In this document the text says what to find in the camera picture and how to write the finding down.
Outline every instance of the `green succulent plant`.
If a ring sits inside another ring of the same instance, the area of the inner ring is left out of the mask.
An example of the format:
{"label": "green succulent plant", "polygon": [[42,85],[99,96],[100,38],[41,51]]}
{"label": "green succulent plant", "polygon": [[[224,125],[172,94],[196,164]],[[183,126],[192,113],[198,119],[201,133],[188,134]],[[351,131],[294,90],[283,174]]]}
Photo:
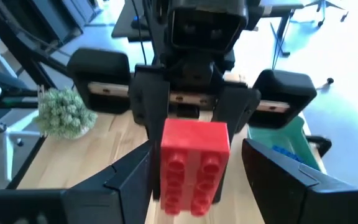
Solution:
{"label": "green succulent plant", "polygon": [[42,134],[74,139],[93,128],[96,118],[76,91],[50,89],[39,98],[39,115],[34,121]]}

